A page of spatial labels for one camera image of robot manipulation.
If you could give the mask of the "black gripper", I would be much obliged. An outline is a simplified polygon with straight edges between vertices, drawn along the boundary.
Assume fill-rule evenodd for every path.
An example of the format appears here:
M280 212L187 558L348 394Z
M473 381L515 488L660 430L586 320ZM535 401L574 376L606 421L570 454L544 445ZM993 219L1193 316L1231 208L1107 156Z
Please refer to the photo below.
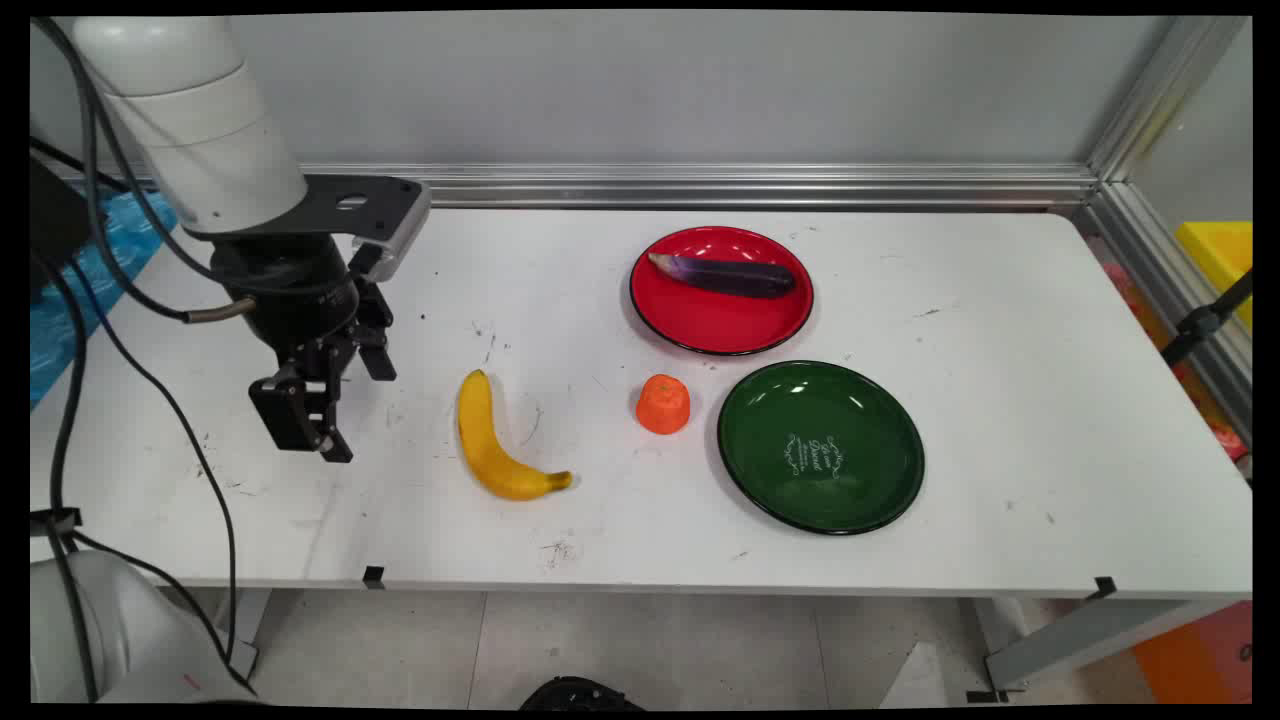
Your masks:
M237 275L225 287L233 300L251 296L251 332L276 356L278 370L248 387L248 397L279 450L316 452L328 462L351 462L338 428L342 379L355 343L371 379L393 382L387 331L394 315L379 286L357 283L329 234L278 234L212 243L210 269ZM348 338L326 338L353 319Z

